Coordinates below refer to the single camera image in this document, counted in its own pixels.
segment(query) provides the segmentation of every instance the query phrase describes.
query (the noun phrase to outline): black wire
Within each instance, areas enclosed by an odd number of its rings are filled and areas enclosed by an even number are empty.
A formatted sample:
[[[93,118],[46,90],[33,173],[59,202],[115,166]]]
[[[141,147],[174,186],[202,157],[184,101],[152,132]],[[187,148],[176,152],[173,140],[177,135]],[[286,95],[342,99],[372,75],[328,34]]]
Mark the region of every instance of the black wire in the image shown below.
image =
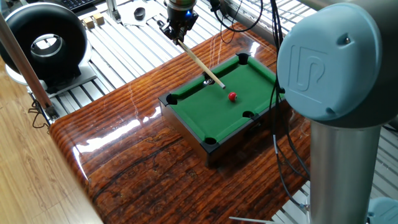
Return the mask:
[[[41,126],[36,126],[36,125],[35,125],[36,120],[37,120],[37,117],[38,117],[40,114],[42,114],[42,112],[41,112],[41,110],[40,110],[39,102],[38,102],[37,100],[33,100],[32,107],[29,108],[29,109],[27,110],[27,112],[28,112],[28,113],[34,113],[34,114],[36,114],[35,118],[33,119],[33,123],[32,123],[32,127],[33,127],[33,128],[44,128],[44,127],[47,127],[47,129],[48,129],[48,128],[50,127],[47,123],[43,123],[43,125],[41,125]]]
[[[253,27],[255,27],[255,26],[257,25],[257,23],[259,23],[259,21],[260,21],[260,18],[261,18],[261,16],[262,16],[262,11],[264,10],[264,5],[263,5],[263,3],[262,3],[262,0],[260,0],[260,3],[261,3],[261,7],[260,7],[260,15],[259,15],[259,17],[258,17],[257,20],[253,23],[252,26],[250,26],[250,27],[248,27],[248,28],[246,28],[246,29],[243,29],[243,30],[236,30],[236,29],[234,29],[234,28],[230,28],[229,26],[227,26],[227,25],[220,19],[220,17],[218,17],[217,10],[214,10],[214,14],[215,14],[217,20],[221,23],[221,25],[223,25],[223,26],[224,26],[225,28],[227,28],[228,30],[233,31],[233,32],[246,32],[246,31],[248,31],[248,30],[251,30]]]
[[[280,19],[279,19],[279,12],[278,12],[278,8],[277,8],[277,4],[275,0],[271,0],[271,8],[272,8],[272,34],[274,36],[274,42],[275,42],[275,46],[276,46],[276,52],[277,52],[277,56],[279,55],[279,50],[280,50],[280,45],[282,44],[283,41],[283,33],[282,33],[282,26],[280,24]],[[303,162],[303,160],[301,159],[301,157],[299,156],[299,154],[297,153],[297,150],[293,144],[292,138],[290,137],[290,133],[289,133],[289,128],[287,126],[287,123],[285,122],[283,116],[282,116],[282,112],[281,112],[281,108],[279,106],[279,100],[282,101],[282,98],[280,97],[281,94],[281,89],[279,86],[279,79],[278,79],[278,71],[276,71],[275,73],[275,83],[274,83],[274,88],[272,89],[272,93],[271,93],[271,101],[269,103],[269,108],[271,110],[271,106],[272,106],[272,99],[274,97],[276,97],[276,101],[275,101],[275,113],[274,113],[274,124],[272,125],[272,129],[271,129],[271,133],[273,135],[273,138],[275,136],[275,132],[276,132],[276,122],[277,122],[277,113],[280,113],[280,119],[282,120],[282,125],[284,127],[285,133],[287,135],[287,140],[289,142],[289,146],[290,148],[293,150],[295,156],[297,157],[299,163],[301,164],[301,166],[304,168],[304,171],[307,173],[307,175],[309,176],[309,178],[305,177],[303,174],[301,174],[300,172],[298,172],[296,169],[293,168],[293,166],[291,165],[291,163],[289,162],[289,160],[286,158],[286,156],[284,155],[284,153],[280,150],[279,146],[276,144],[276,158],[277,158],[277,164],[278,164],[278,170],[279,170],[279,175],[280,175],[280,180],[282,181],[282,185],[284,186],[284,189],[286,191],[286,194],[289,196],[290,200],[296,204],[299,207],[302,207],[303,204],[298,203],[290,194],[288,188],[286,187],[285,184],[285,180],[283,178],[283,174],[282,174],[282,169],[281,169],[281,162],[279,159],[279,153],[280,152],[282,154],[282,156],[284,157],[284,159],[287,161],[287,163],[289,164],[289,166],[293,169],[293,171],[295,173],[297,173],[298,175],[302,176],[304,179],[310,179],[311,175],[310,172],[307,168],[307,166],[305,165],[305,163]]]
[[[298,203],[298,202],[293,198],[293,196],[290,194],[289,190],[288,190],[287,187],[286,187],[285,180],[284,180],[284,176],[283,176],[283,174],[282,174],[282,169],[280,168],[280,160],[279,160],[279,155],[278,155],[278,153],[276,154],[276,159],[277,159],[277,163],[278,163],[278,170],[279,170],[280,181],[282,181],[282,185],[284,186],[284,189],[285,189],[285,191],[286,191],[286,193],[287,193],[287,196],[289,196],[290,200],[291,200],[295,205],[301,207],[301,204]]]
[[[280,152],[280,154],[283,156],[283,158],[285,159],[286,163],[289,165],[289,167],[299,176],[303,177],[305,180],[310,180],[308,177],[304,176],[303,174],[301,174],[297,169],[295,169],[293,167],[293,165],[290,163],[290,161],[287,159],[287,157],[285,156],[284,152],[282,152],[282,150],[279,148],[279,146],[277,146],[278,151]]]
[[[240,8],[241,8],[241,6],[242,6],[242,2],[243,2],[243,0],[241,0],[241,3],[239,4],[238,10],[236,10],[235,16],[232,18],[232,28],[233,28],[233,29],[234,29],[234,21],[235,21],[236,16],[238,15],[238,12],[239,12],[239,10],[240,10]],[[221,25],[220,25],[220,36],[221,36],[221,40],[224,42],[224,44],[229,44],[229,43],[231,43],[232,40],[234,39],[235,32],[232,33],[231,40],[229,40],[229,42],[225,42],[225,40],[223,39],[223,31],[222,31],[222,29],[223,29],[223,25],[221,24]]]

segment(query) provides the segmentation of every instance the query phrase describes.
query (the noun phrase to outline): wooden floor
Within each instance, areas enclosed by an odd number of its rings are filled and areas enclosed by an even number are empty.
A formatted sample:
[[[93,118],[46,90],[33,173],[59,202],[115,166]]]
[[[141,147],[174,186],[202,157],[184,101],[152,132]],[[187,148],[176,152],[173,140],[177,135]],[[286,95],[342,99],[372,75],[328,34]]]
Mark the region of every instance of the wooden floor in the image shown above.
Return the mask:
[[[26,87],[8,77],[0,59],[1,223],[102,223],[47,128],[32,127],[31,104]]]

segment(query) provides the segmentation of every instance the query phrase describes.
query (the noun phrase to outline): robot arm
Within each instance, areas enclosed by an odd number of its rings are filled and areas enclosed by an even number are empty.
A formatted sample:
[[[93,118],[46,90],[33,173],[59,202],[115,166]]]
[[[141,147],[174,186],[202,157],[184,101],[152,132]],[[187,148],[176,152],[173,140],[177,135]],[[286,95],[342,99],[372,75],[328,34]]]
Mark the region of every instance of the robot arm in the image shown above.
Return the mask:
[[[161,31],[174,44],[178,44],[178,40],[184,41],[184,36],[188,30],[191,30],[199,15],[193,10],[197,0],[168,0],[167,6],[169,24],[161,24]]]
[[[281,45],[280,87],[312,120],[311,224],[363,224],[374,212],[380,128],[398,114],[397,11],[395,0],[333,4],[301,20]],[[398,223],[397,205],[376,203],[384,211],[371,224]]]

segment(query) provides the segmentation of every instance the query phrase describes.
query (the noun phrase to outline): wooden table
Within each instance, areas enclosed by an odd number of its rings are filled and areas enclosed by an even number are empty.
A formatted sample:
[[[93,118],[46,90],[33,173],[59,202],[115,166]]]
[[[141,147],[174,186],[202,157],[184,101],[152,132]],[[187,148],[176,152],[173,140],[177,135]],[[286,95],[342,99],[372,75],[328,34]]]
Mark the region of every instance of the wooden table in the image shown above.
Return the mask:
[[[232,36],[223,34],[227,41]],[[236,33],[230,44],[216,35],[193,52],[214,67],[242,50],[275,70],[275,48],[252,32]],[[209,169],[162,117],[157,97],[201,73],[181,54],[51,125],[51,137],[105,223],[229,223],[229,216],[270,220],[288,201],[269,130],[248,138],[217,169]],[[309,123],[299,115],[287,119],[309,165]],[[278,136],[298,167],[287,138]],[[292,193],[305,182],[288,166],[282,172]]]

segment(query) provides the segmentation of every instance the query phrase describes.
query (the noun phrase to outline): green felt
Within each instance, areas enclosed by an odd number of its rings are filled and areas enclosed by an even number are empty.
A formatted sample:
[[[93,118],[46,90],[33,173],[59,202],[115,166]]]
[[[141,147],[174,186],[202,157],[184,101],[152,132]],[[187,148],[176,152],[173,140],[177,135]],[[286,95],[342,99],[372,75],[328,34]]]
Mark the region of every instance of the green felt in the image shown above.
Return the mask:
[[[250,120],[243,117],[245,111],[256,114],[269,107],[275,75],[252,58],[240,65],[238,57],[212,72],[226,85],[224,90],[217,84],[203,85],[205,79],[199,78],[172,93],[178,103],[171,107],[202,141],[219,142]],[[232,91],[238,96],[234,103],[228,99]]]

